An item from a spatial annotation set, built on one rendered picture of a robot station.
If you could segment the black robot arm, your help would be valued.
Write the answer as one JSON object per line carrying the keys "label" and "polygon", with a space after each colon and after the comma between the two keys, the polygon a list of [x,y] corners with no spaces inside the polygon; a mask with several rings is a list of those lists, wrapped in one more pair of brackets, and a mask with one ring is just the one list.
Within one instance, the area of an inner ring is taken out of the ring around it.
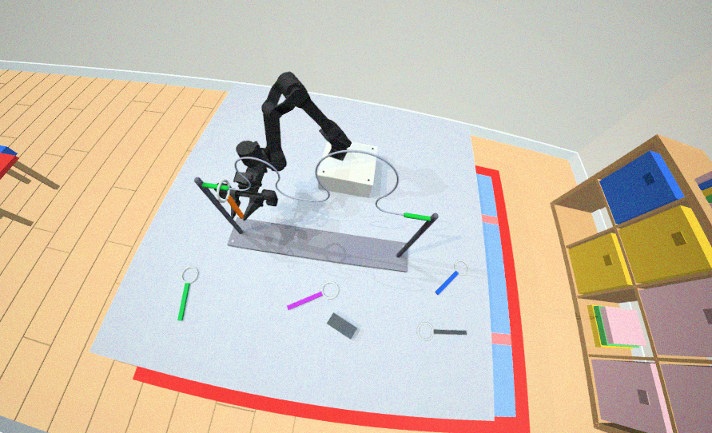
{"label": "black robot arm", "polygon": [[[278,104],[282,94],[286,99]],[[265,124],[266,148],[261,148],[258,141],[242,141],[236,147],[238,156],[240,158],[259,158],[268,162],[278,172],[282,171],[287,166],[287,160],[281,148],[280,118],[295,107],[303,109],[321,127],[319,129],[320,133],[331,145],[328,155],[337,151],[347,150],[351,146],[352,142],[338,124],[328,119],[320,111],[319,107],[311,101],[308,91],[300,80],[292,72],[288,71],[278,77],[271,87],[266,101],[261,106]],[[275,171],[271,166],[254,159],[243,159],[242,163],[248,166],[246,171],[257,172],[253,174],[240,172],[250,181],[251,187],[256,192],[260,186],[261,176],[263,177],[268,172],[267,168]]]}

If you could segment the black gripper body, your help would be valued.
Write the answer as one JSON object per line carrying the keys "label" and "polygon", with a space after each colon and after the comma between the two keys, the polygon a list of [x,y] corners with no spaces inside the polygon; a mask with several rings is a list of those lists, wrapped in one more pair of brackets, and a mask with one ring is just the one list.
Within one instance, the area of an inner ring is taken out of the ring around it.
{"label": "black gripper body", "polygon": [[[246,171],[246,173],[248,173],[248,174],[253,174],[253,173],[257,173],[257,172],[254,172],[254,171],[250,171],[250,170],[249,170],[249,171]],[[247,189],[247,188],[249,187],[249,186],[247,186],[247,185],[241,185],[241,184],[238,184],[237,186],[238,186],[239,189]],[[258,190],[259,190],[259,189],[258,189]],[[248,197],[248,198],[250,198],[250,195],[251,195],[251,196],[259,197],[259,198],[262,200],[262,202],[263,202],[264,200],[266,200],[265,203],[266,203],[267,205],[270,205],[270,206],[277,206],[277,203],[278,203],[278,196],[277,196],[277,194],[276,194],[275,191],[263,189],[261,193],[258,193],[258,190],[257,190],[257,192],[256,192],[256,191],[253,189],[253,187],[251,187],[249,190],[246,190],[246,191],[237,191],[237,190],[230,189],[230,192],[235,193],[238,199],[239,199],[240,197]],[[220,190],[220,191],[219,191],[220,198],[225,199],[226,196],[227,196],[227,195],[226,195],[226,192],[228,192],[228,190]]]}

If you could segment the green handle with thin grey loop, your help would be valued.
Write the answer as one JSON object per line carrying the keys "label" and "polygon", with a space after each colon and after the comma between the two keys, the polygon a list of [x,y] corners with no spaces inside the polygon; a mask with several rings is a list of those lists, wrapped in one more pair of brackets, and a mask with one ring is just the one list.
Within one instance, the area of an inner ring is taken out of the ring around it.
{"label": "green handle with thin grey loop", "polygon": [[178,319],[177,319],[177,320],[179,320],[179,321],[183,321],[183,318],[184,318],[185,305],[186,305],[186,302],[187,302],[188,291],[189,291],[189,287],[190,287],[189,285],[190,285],[190,283],[194,282],[194,281],[196,280],[196,278],[198,277],[198,270],[197,270],[197,268],[194,268],[194,269],[196,270],[196,273],[197,273],[196,276],[195,276],[195,278],[194,278],[192,281],[190,281],[190,282],[185,281],[185,280],[183,279],[183,272],[185,272],[185,270],[188,269],[188,268],[194,268],[194,267],[192,267],[192,266],[186,267],[186,268],[182,271],[182,273],[181,273],[181,280],[182,280],[183,282],[185,282],[185,286],[184,286],[184,291],[183,291],[183,294],[182,294],[181,306],[180,306],[180,311],[179,311]]}

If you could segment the blue handle with thin white ring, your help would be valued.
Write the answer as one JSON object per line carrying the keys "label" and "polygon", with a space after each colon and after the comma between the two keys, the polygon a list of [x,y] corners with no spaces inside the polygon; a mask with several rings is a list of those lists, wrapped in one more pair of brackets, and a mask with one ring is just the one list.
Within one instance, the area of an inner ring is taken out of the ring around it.
{"label": "blue handle with thin white ring", "polygon": [[468,273],[468,271],[469,271],[468,265],[467,265],[467,271],[466,271],[465,273],[459,273],[459,272],[456,270],[456,267],[455,267],[455,266],[456,266],[456,263],[459,262],[459,261],[462,261],[462,262],[464,262],[464,263],[467,265],[467,263],[466,263],[465,261],[463,261],[463,260],[457,260],[457,261],[455,262],[455,264],[454,264],[455,272],[447,279],[447,281],[446,281],[445,283],[443,283],[443,284],[435,291],[435,293],[436,293],[437,295],[439,295],[439,294],[443,291],[443,289],[444,289],[457,275],[459,275],[459,274],[460,274],[460,275],[467,275],[467,273]]}

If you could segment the orange handle with grey ring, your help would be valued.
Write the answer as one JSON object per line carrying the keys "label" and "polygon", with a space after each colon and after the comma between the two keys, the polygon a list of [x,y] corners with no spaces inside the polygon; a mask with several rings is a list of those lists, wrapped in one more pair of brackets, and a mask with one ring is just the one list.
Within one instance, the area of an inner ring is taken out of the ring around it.
{"label": "orange handle with grey ring", "polygon": [[241,219],[243,219],[244,214],[242,213],[242,211],[241,211],[241,209],[238,207],[238,205],[236,205],[234,199],[229,195],[230,189],[228,190],[228,194],[227,194],[226,198],[225,198],[223,201],[220,199],[219,191],[220,191],[221,184],[224,183],[224,182],[226,182],[226,184],[228,185],[228,187],[230,186],[230,183],[229,183],[227,180],[223,179],[222,181],[220,181],[219,184],[218,184],[218,186],[217,186],[217,199],[220,201],[220,203],[225,203],[226,201],[228,201],[229,205],[232,206],[232,208],[234,209],[235,213],[236,213]]}

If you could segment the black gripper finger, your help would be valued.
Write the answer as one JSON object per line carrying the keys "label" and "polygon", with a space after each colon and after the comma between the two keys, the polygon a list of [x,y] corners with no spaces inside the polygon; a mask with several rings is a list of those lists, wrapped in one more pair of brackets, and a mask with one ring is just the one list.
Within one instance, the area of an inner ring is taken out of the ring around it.
{"label": "black gripper finger", "polygon": [[[236,194],[235,194],[235,193],[232,193],[232,192],[229,192],[229,195],[234,199],[236,205],[238,205],[238,207],[239,207],[240,204],[241,204],[241,202],[240,202],[240,200],[237,198]],[[234,209],[233,209],[232,206],[231,206],[231,218],[234,219],[235,215],[236,215],[236,213],[235,213]]]}
{"label": "black gripper finger", "polygon": [[247,220],[258,208],[263,207],[263,202],[259,197],[251,196],[242,220]]}

